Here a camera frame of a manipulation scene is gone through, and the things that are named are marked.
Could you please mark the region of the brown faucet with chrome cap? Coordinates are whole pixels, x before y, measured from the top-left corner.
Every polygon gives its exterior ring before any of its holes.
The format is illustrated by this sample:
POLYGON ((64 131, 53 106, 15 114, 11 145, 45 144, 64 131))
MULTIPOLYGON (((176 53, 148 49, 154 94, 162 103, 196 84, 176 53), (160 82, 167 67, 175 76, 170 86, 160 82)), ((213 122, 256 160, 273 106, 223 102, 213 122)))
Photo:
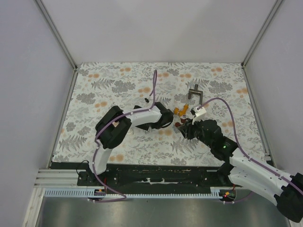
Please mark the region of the brown faucet with chrome cap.
POLYGON ((182 115, 179 117, 179 120, 175 122, 176 127, 180 127, 184 125, 188 121, 188 117, 186 115, 182 115))

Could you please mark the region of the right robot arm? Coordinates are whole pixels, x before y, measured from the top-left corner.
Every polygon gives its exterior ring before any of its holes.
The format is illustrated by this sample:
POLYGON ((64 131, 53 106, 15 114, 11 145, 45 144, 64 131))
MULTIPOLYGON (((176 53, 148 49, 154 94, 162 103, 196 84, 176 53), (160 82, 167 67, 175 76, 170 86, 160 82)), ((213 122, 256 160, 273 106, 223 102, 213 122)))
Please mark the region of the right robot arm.
POLYGON ((257 158, 248 157, 239 145, 224 136, 215 120, 176 123, 185 139, 198 139, 224 163, 219 168, 217 181, 222 186, 230 183, 242 186, 273 203, 289 220, 303 219, 303 175, 291 175, 257 158))

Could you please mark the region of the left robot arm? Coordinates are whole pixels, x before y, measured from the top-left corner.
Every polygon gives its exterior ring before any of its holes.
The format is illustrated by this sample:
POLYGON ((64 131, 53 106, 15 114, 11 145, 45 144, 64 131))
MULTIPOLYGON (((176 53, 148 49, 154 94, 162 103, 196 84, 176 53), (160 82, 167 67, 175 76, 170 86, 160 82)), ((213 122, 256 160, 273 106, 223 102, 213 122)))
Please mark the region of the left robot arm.
POLYGON ((174 120, 174 113, 162 103, 156 102, 150 108, 135 107, 129 112, 113 106, 95 126, 95 143, 97 148, 90 162, 91 171, 88 180, 93 185, 101 185, 107 162, 114 148, 125 139, 130 129, 138 127, 143 130, 162 129, 174 120))

